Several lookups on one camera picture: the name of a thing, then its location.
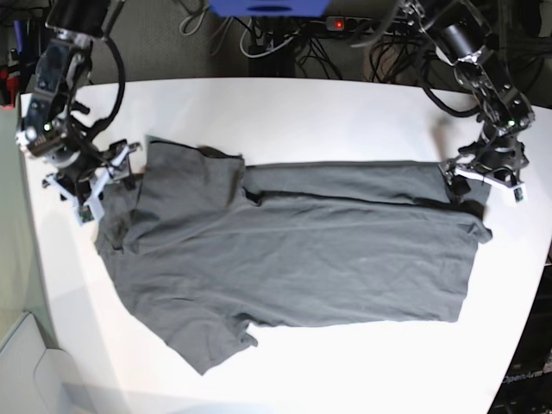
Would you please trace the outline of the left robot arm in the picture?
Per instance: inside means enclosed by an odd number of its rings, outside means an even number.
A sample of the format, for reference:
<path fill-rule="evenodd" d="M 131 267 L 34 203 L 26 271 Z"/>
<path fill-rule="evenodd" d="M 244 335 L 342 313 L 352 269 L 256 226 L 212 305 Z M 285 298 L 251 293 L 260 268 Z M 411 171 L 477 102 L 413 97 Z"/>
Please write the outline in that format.
<path fill-rule="evenodd" d="M 458 150 L 439 168 L 452 198 L 470 190 L 469 180 L 479 180 L 511 195 L 520 203 L 526 198 L 521 172 L 529 164 L 519 135 L 535 120 L 527 97 L 511 80 L 507 65 L 488 40 L 492 30 L 469 1 L 400 1 L 406 21 L 425 39 L 418 49 L 415 68 L 426 95 L 451 116 L 476 116 L 482 124 L 477 140 Z M 476 105 L 471 110 L 449 110 L 430 89 L 423 76 L 428 51 L 454 70 L 460 86 L 469 91 Z"/>

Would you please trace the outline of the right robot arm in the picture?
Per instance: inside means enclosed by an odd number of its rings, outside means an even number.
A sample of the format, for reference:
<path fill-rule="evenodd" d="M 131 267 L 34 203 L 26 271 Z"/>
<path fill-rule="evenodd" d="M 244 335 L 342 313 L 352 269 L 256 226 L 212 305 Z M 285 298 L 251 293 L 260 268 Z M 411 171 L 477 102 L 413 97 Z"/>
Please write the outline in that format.
<path fill-rule="evenodd" d="M 36 65 L 34 89 L 16 131 L 20 150 L 54 169 L 42 180 L 43 187 L 57 188 L 61 199 L 77 206 L 101 198 L 104 186 L 110 183 L 121 182 L 129 190 L 135 187 L 129 154 L 137 146 L 121 140 L 101 151 L 94 144 L 115 120 L 124 97 L 125 67 L 110 36 L 123 5 L 122 1 L 53 4 L 46 20 L 53 37 Z M 97 42 L 109 49 L 115 61 L 117 91 L 110 113 L 87 126 L 75 117 L 90 112 L 78 101 L 77 92 L 89 80 Z"/>

